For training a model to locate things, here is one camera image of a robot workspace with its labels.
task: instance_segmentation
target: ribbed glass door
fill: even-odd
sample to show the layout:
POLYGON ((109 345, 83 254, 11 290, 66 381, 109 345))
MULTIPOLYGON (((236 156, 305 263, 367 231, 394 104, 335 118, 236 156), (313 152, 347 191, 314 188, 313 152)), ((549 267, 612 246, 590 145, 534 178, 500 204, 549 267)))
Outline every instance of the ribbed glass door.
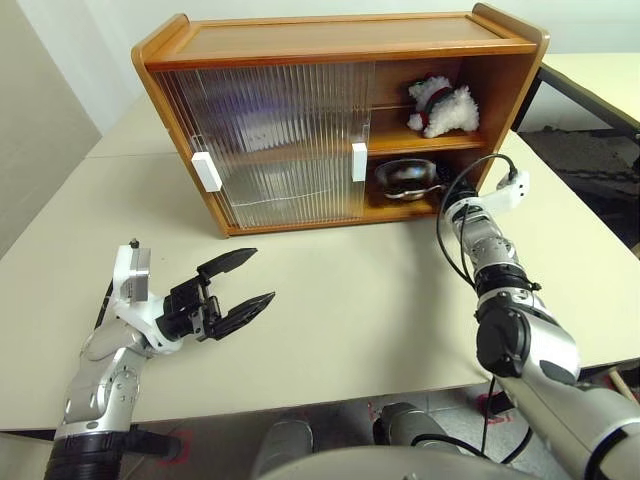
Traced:
POLYGON ((367 142, 373 63, 156 73, 194 151, 207 150, 240 228, 362 215, 352 144, 367 142))

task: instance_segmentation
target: white plush toy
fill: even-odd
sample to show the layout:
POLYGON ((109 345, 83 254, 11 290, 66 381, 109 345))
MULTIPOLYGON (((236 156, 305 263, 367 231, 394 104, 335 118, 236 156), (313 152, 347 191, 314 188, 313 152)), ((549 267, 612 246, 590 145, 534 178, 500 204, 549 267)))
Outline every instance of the white plush toy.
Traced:
POLYGON ((469 87, 453 90, 446 77, 429 77, 409 87, 416 100, 416 112, 409 117, 411 130, 424 129, 427 138, 461 128, 466 132, 478 129, 478 106, 471 98, 469 87))

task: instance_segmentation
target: cabinet top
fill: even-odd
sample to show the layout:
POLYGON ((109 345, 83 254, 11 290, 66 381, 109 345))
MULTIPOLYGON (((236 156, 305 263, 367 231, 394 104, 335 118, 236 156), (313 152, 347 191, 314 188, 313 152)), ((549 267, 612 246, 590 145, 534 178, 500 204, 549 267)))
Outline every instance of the cabinet top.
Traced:
POLYGON ((134 47, 149 71, 532 53, 545 32, 473 12, 194 21, 176 15, 134 47))

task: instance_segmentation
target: table surface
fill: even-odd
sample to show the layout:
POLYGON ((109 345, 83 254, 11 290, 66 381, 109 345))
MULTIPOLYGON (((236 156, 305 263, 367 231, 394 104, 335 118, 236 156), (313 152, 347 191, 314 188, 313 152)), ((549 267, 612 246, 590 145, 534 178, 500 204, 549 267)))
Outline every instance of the table surface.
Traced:
MULTIPOLYGON (((510 133, 501 151, 529 170, 532 189, 498 222, 575 337, 583 365, 640 356, 640 262, 518 136, 510 133)), ((494 166, 485 185, 504 171, 494 166)), ((149 361, 134 421, 487 378, 475 359, 475 295, 443 259, 433 219, 222 239, 145 98, 0 260, 6 339, 0 428, 58 424, 116 248, 134 236, 152 248, 157 294, 240 247, 259 252, 215 279, 223 309, 277 292, 236 334, 221 342, 190 340, 178 353, 149 361)))
POLYGON ((640 53, 547 54, 543 63, 640 122, 640 53))

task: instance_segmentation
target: wooden cabinet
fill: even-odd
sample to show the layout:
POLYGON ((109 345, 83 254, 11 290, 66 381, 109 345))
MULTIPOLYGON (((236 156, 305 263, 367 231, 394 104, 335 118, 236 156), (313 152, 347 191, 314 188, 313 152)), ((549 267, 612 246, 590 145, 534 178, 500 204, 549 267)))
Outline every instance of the wooden cabinet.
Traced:
MULTIPOLYGON (((548 43, 486 5, 472 12, 190 22, 176 15, 132 58, 203 200, 226 235, 406 220, 438 197, 388 200, 376 166, 401 157, 459 171, 495 152, 548 43), (424 138, 407 87, 429 74, 468 85, 480 127, 424 138), (352 178, 352 145, 367 147, 352 178), (222 188, 191 162, 208 152, 222 188)), ((472 172, 481 182, 489 164, 472 172)))

